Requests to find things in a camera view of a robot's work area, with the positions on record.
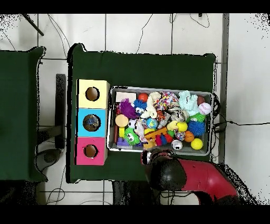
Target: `gray plastic bin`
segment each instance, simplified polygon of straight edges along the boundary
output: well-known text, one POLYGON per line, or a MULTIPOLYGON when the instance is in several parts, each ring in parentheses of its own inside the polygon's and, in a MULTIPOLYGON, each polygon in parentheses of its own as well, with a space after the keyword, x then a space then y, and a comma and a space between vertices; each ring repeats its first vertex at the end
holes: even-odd
MULTIPOLYGON (((112 151, 121 151, 121 152, 139 152, 143 151, 143 147, 136 147, 133 146, 132 149, 125 149, 125 148, 117 148, 117 145, 113 142, 113 128, 115 126, 115 114, 113 113, 113 104, 115 103, 115 92, 135 92, 138 94, 145 92, 150 94, 152 92, 160 92, 160 91, 167 91, 173 92, 178 96, 179 92, 183 90, 171 90, 171 89, 151 89, 151 88, 140 88, 140 87, 117 87, 113 86, 110 89, 110 104, 112 107, 109 109, 109 118, 108 118, 108 132, 107 132, 107 148, 112 151)), ((183 141, 183 148, 179 151, 174 151, 178 155, 195 155, 195 156, 206 156, 210 152, 210 138, 211 138, 211 130, 212 130, 212 117, 213 117, 213 95, 209 92, 197 92, 197 91, 190 91, 190 94, 196 94, 198 96, 203 96, 205 102, 209 103, 212 108, 212 112, 206 116, 206 131, 205 133, 200 136, 199 138, 203 142, 203 147, 201 150, 193 150, 190 146, 190 143, 183 141)), ((155 148, 161 149, 172 149, 171 144, 168 143, 167 145, 163 146, 156 146, 155 148)))

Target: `dark green tablecloth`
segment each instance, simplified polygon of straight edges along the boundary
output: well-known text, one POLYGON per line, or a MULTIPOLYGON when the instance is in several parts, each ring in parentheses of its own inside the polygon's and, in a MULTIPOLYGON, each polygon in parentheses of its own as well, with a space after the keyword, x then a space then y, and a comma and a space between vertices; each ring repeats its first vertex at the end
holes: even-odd
POLYGON ((45 181, 35 168, 37 65, 44 48, 0 51, 0 180, 45 181))
MULTIPOLYGON (((84 180, 145 180, 140 153, 109 152, 104 166, 74 165, 76 79, 106 80, 111 86, 133 86, 213 92, 213 54, 153 55, 114 52, 85 52, 82 44, 69 50, 68 146, 71 182, 84 180)), ((183 156, 209 161, 209 156, 183 156)))

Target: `pink box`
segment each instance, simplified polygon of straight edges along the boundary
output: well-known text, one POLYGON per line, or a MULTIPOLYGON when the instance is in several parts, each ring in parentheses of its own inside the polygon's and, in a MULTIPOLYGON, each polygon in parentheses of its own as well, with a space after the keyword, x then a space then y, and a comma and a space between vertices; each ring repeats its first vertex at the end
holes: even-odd
POLYGON ((102 166, 107 158, 108 150, 105 137, 78 137, 76 165, 99 165, 102 166), (95 157, 87 157, 84 148, 93 145, 98 150, 95 157))

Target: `orange ball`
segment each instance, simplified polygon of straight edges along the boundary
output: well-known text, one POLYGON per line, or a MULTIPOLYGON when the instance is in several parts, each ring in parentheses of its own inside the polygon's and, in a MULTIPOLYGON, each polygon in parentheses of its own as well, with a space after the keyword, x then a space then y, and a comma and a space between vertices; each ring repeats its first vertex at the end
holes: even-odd
POLYGON ((190 132, 189 130, 185 131, 185 142, 192 142, 194 140, 194 134, 190 132))
POLYGON ((148 99, 148 95, 147 94, 139 94, 138 95, 138 100, 141 100, 143 102, 146 102, 148 99))

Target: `colorful toy pile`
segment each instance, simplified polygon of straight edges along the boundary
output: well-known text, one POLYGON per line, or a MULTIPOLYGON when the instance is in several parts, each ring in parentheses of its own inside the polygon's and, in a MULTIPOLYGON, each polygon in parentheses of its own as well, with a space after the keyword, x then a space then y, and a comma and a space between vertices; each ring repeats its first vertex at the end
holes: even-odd
POLYGON ((191 95, 189 91, 178 95, 179 98, 163 91, 141 93, 133 102, 125 98, 115 103, 117 147, 148 149, 171 144, 174 150, 181 150, 185 141, 200 150, 203 142, 199 137, 205 132, 205 118, 211 112, 211 105, 203 96, 191 95))

